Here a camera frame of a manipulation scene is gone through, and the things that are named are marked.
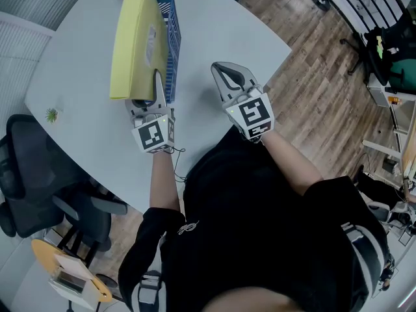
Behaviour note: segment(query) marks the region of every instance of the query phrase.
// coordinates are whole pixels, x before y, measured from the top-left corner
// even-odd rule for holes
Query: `black t-shirt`
[[[264,146],[242,145],[230,132],[188,175],[186,221],[168,209],[144,214],[119,271],[127,306],[166,231],[168,311],[201,311],[239,287],[276,291],[308,312],[358,311],[369,293],[341,225],[362,225],[387,245],[351,180],[321,181],[301,197]]]

